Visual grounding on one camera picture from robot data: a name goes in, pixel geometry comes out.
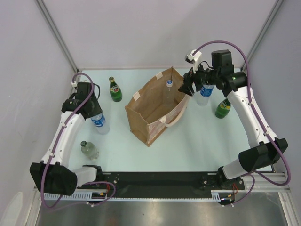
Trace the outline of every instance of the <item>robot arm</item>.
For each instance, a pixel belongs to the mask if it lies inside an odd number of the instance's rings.
[[[97,173],[101,171],[100,167],[97,166],[83,166],[73,171],[68,169],[72,144],[74,144],[74,140],[81,126],[87,118],[102,113],[102,109],[93,93],[90,99],[68,120],[67,124],[64,125],[67,118],[87,98],[90,92],[91,83],[78,83],[77,92],[73,93],[63,104],[60,124],[48,151],[40,163],[32,163],[30,173],[39,191],[41,190],[42,174],[50,155],[53,157],[45,177],[45,193],[71,195],[76,187],[94,181]],[[64,126],[65,129],[60,135],[55,148],[55,154],[53,154],[52,151],[62,126]]]
[[[276,163],[280,156],[266,135],[269,134],[272,137],[282,153],[287,148],[287,142],[284,138],[278,139],[268,126],[253,97],[252,89],[252,103],[249,103],[247,97],[247,76],[244,72],[234,72],[231,52],[229,50],[212,52],[212,69],[206,70],[200,64],[200,56],[201,54],[195,53],[195,50],[187,55],[186,61],[194,64],[194,66],[184,75],[184,83],[179,88],[179,91],[192,96],[194,95],[193,83],[196,86],[196,91],[200,91],[204,84],[216,85],[238,113],[250,145],[250,149],[239,153],[235,161],[218,169],[221,183]],[[266,133],[262,130],[251,108],[251,104],[255,107],[262,122],[267,127]]]

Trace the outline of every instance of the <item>bag handle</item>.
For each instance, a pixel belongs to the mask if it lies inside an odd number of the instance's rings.
[[[186,99],[186,102],[185,102],[182,110],[180,111],[180,113],[178,114],[178,116],[171,123],[169,123],[169,124],[165,123],[166,119],[167,119],[166,115],[164,115],[160,119],[160,122],[162,122],[164,124],[164,126],[166,126],[166,127],[171,127],[171,126],[175,125],[178,122],[178,120],[182,117],[182,115],[184,114],[184,112],[185,112],[185,110],[187,108],[187,104],[188,104],[189,100],[190,100],[190,96],[187,95],[187,99]]]

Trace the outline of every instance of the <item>blue bottle label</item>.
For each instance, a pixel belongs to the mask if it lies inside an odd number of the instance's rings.
[[[100,119],[98,119],[98,120],[92,120],[92,122],[94,123],[94,125],[96,127],[102,127],[105,124],[105,117],[104,117],[104,115],[102,115],[102,117]]]
[[[209,96],[212,94],[212,90],[213,90],[213,88],[212,88],[212,89],[206,89],[206,88],[203,86],[200,92],[201,92],[201,95],[202,95],[203,97],[209,97]]]

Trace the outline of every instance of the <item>clear glass bottle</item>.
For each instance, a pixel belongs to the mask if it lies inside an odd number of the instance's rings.
[[[102,134],[105,135],[110,131],[110,127],[108,122],[105,120],[105,117],[102,113],[93,116],[91,118],[91,121],[93,122],[93,124],[95,125],[97,131]]]
[[[97,150],[97,148],[95,147],[94,144],[92,144],[91,142],[87,142],[87,141],[82,141],[80,143],[81,145],[81,152],[88,157],[91,160],[95,160],[98,158],[99,156],[99,152]]]
[[[173,81],[168,80],[163,89],[163,106],[168,108],[170,111],[174,108],[174,94],[175,89],[173,86]]]
[[[200,106],[205,106],[208,104],[209,97],[212,94],[213,85],[203,85],[201,91],[198,93],[197,96],[197,103]]]

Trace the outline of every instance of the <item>paper bag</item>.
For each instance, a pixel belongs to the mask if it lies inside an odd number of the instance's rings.
[[[167,80],[173,81],[176,90],[171,111],[162,105]],[[189,97],[178,91],[182,84],[183,77],[174,68],[169,68],[149,80],[125,107],[131,132],[148,147],[164,132],[168,123],[175,118],[178,120],[185,111]]]

